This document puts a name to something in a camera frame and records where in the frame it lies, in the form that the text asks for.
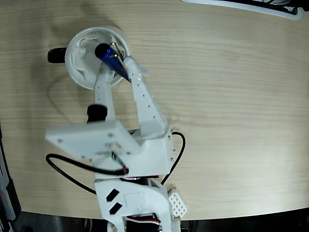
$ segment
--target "black floor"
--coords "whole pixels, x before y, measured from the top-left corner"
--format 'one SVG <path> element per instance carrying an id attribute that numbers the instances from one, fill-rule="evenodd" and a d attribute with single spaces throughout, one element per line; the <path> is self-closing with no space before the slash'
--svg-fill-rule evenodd
<path id="1" fill-rule="evenodd" d="M 309 209 L 254 217 L 183 221 L 189 232 L 309 232 Z M 15 232 L 104 232 L 105 220 L 59 217 L 21 212 Z"/>

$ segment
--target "white plastic cup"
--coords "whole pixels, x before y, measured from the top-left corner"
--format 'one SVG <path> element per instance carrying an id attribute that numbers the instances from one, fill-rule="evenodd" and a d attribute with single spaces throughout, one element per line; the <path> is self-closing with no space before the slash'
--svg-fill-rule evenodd
<path id="1" fill-rule="evenodd" d="M 71 76 L 71 78 L 77 83 L 79 84 L 81 87 L 93 90 L 95 83 L 91 83 L 89 81 L 86 81 L 84 76 L 76 69 L 73 67 L 73 62 L 72 62 L 72 52 L 76 49 L 77 47 L 77 42 L 83 38 L 86 34 L 94 32 L 94 31 L 102 31 L 102 32 L 107 32 L 109 34 L 111 34 L 117 41 L 120 42 L 120 45 L 124 48 L 125 50 L 125 56 L 130 56 L 131 53 L 131 49 L 130 49 L 130 44 L 129 41 L 127 39 L 127 37 L 125 36 L 125 34 L 119 29 L 119 28 L 115 28 L 112 26 L 102 26 L 102 27 L 93 27 L 93 28 L 88 28 L 85 29 L 81 32 L 79 32 L 77 35 L 75 35 L 67 49 L 65 52 L 65 57 L 64 57 L 64 61 L 68 70 L 69 75 Z M 122 77 L 119 75 L 116 75 L 113 79 L 112 79 L 112 83 L 111 85 L 114 86 L 117 83 L 119 83 L 122 80 Z"/>

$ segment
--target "white cup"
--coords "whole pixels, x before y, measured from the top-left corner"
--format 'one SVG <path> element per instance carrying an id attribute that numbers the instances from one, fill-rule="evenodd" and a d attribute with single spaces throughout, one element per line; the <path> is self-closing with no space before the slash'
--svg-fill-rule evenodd
<path id="1" fill-rule="evenodd" d="M 85 29 L 81 32 L 79 32 L 77 35 L 75 35 L 72 40 L 70 41 L 67 48 L 55 48 L 49 51 L 48 53 L 48 61 L 50 63 L 65 63 L 68 73 L 71 76 L 71 78 L 80 86 L 93 90 L 95 83 L 87 81 L 82 73 L 78 71 L 76 68 L 73 67 L 72 62 L 72 52 L 76 49 L 77 43 L 88 33 L 94 32 L 94 31 L 102 31 L 107 32 L 111 34 L 118 43 L 120 43 L 120 46 L 122 46 L 125 50 L 124 56 L 130 56 L 131 49 L 130 44 L 125 36 L 125 34 L 119 29 L 112 26 L 102 26 L 102 27 L 93 27 Z M 116 85 L 118 82 L 122 80 L 122 77 L 120 75 L 115 75 L 115 77 L 112 80 L 112 86 Z"/>

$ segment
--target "wood grain surface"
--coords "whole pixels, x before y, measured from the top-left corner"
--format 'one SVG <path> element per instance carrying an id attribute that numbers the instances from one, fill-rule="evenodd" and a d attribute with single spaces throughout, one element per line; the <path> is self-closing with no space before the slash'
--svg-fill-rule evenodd
<path id="1" fill-rule="evenodd" d="M 0 123 L 24 211 L 100 218 L 96 196 L 45 162 L 63 152 L 44 135 L 85 123 L 93 102 L 64 65 L 47 62 L 48 50 L 101 25 L 125 32 L 169 124 L 186 136 L 167 183 L 185 198 L 185 219 L 309 207 L 309 14 L 292 21 L 180 0 L 12 0 L 0 8 Z M 130 85 L 122 81 L 113 97 L 117 118 L 136 128 Z M 92 173 L 60 166 L 93 187 Z"/>

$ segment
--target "robotic arm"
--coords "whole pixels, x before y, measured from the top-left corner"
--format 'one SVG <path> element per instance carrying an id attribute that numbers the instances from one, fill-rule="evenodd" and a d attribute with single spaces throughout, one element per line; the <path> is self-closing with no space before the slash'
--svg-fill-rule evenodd
<path id="1" fill-rule="evenodd" d="M 88 123 L 48 129 L 46 139 L 77 159 L 90 159 L 95 168 L 108 167 L 109 173 L 95 174 L 95 189 L 102 217 L 117 232 L 137 231 L 141 222 L 151 222 L 147 231 L 180 232 L 182 214 L 175 214 L 178 209 L 171 202 L 175 199 L 154 178 L 147 178 L 170 172 L 175 160 L 172 130 L 144 82 L 143 69 L 133 57 L 119 62 L 132 85 L 140 129 L 131 133 L 116 120 L 113 71 L 105 68 L 94 87 Z"/>

